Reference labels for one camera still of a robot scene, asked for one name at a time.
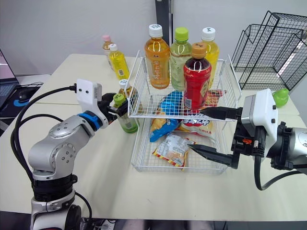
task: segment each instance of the pink bottle cap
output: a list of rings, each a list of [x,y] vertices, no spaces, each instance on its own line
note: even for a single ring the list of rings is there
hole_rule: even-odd
[[[110,35],[103,35],[102,38],[103,38],[103,40],[104,40],[105,42],[111,41]]]

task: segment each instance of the laptop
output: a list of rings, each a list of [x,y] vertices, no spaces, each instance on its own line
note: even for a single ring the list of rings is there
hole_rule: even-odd
[[[0,49],[0,108],[18,85],[18,80]]]

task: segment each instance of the black pole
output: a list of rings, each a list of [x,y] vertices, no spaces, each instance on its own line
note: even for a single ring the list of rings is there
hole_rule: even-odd
[[[162,26],[163,40],[170,46],[173,43],[173,0],[155,0],[157,24]]]

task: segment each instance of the wire basket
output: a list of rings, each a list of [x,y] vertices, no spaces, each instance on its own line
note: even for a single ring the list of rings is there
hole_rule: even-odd
[[[165,136],[159,138],[156,142],[150,142],[150,127],[152,119],[142,119],[143,123],[139,127],[138,134],[135,140],[133,149],[131,164],[139,172],[194,172],[194,173],[205,173],[205,174],[216,174],[219,175],[227,169],[226,165],[219,164],[213,161],[209,161],[193,150],[189,150],[188,158],[185,167],[175,167],[168,163],[166,160],[160,159],[153,155],[153,152],[165,140]],[[195,141],[197,144],[203,144],[211,146],[217,149],[218,152],[226,152],[226,143],[224,138],[224,129],[220,132],[217,123],[222,122],[214,121],[215,128],[215,141],[210,138],[196,135],[195,133],[184,133],[179,131],[172,132],[175,135],[183,138],[189,138]]]
[[[128,98],[128,115],[129,117],[138,117],[138,118],[175,118],[175,119],[206,119],[206,120],[215,120],[214,118],[202,115],[199,113],[199,110],[191,110],[184,106],[183,92],[178,97],[178,94],[175,96],[168,96],[169,93],[175,91],[170,82],[169,86],[166,89],[159,90],[155,89],[149,80],[149,75],[147,71],[146,59],[141,57],[140,63],[137,67],[135,74],[135,81],[133,85],[130,97]],[[168,96],[169,99],[175,102],[176,106],[179,108],[179,113],[174,115],[171,113],[168,114],[159,114],[157,109],[160,106],[160,103]],[[241,96],[241,89],[238,85],[236,74],[233,70],[231,60],[225,61],[219,59],[216,65],[215,77],[213,80],[213,85],[208,91],[208,97],[205,102],[204,107],[216,107],[216,106],[225,106],[236,108],[237,101]]]
[[[271,13],[243,30],[232,57],[242,89],[293,87],[307,73],[307,17]]]

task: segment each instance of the green object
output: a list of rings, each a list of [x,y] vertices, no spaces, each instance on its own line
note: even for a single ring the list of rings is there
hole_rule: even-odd
[[[276,103],[276,107],[280,108],[287,104],[289,99],[289,90],[287,89],[281,89],[279,91],[276,91],[273,93],[273,98]]]
[[[126,101],[126,98],[123,94],[117,93],[113,96],[113,100],[115,102],[114,107],[118,108]],[[123,116],[117,115],[117,119],[125,132],[135,133],[138,131],[138,125],[136,124],[135,119],[129,118],[127,113],[125,113]]]
[[[177,27],[175,30],[175,39],[179,42],[187,41],[189,38],[189,31],[186,27]]]
[[[117,93],[113,96],[113,100],[115,102],[115,104],[117,105],[117,107],[121,106],[121,104],[123,104],[126,100],[125,96],[121,93]]]
[[[170,66],[172,86],[177,91],[184,91],[183,67],[191,58],[192,46],[187,42],[189,32],[185,27],[175,30],[175,42],[170,47]]]

